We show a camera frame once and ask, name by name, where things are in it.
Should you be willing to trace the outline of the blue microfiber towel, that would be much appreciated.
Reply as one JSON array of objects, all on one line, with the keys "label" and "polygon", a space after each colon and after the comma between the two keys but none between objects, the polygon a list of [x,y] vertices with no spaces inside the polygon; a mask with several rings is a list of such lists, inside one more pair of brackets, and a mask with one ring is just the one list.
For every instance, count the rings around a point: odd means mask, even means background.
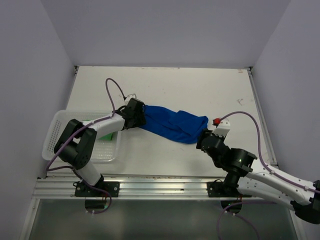
[{"label": "blue microfiber towel", "polygon": [[182,144],[197,143],[209,122],[207,116],[196,116],[183,110],[175,112],[154,105],[144,107],[144,116],[146,124],[141,126],[142,129]]}]

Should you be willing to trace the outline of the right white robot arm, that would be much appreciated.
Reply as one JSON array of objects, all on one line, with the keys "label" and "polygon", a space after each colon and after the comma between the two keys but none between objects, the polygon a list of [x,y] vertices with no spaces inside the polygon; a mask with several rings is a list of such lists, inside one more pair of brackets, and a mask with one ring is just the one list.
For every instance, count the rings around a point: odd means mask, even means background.
[{"label": "right white robot arm", "polygon": [[250,195],[294,211],[300,219],[320,223],[320,182],[285,173],[241,148],[229,148],[222,137],[203,129],[196,148],[206,153],[215,167],[227,175],[222,183],[227,196]]}]

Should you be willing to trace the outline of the green microfiber towel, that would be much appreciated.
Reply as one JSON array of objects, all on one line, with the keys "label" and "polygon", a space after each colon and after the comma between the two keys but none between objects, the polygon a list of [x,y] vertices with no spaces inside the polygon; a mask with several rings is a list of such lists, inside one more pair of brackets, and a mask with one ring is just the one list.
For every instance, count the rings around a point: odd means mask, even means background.
[{"label": "green microfiber towel", "polygon": [[113,133],[117,130],[116,122],[111,119],[96,123],[93,120],[87,120],[81,123],[96,131],[96,140],[110,141],[112,140]]}]

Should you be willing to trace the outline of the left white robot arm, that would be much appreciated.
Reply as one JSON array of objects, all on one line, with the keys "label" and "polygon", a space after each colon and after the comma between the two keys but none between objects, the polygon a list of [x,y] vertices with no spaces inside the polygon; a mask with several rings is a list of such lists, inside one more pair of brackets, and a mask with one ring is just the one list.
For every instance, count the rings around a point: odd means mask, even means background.
[{"label": "left white robot arm", "polygon": [[87,183],[92,196],[103,193],[103,176],[91,162],[96,140],[111,134],[146,124],[145,104],[131,98],[112,113],[89,121],[70,120],[54,147],[54,158],[60,158]]}]

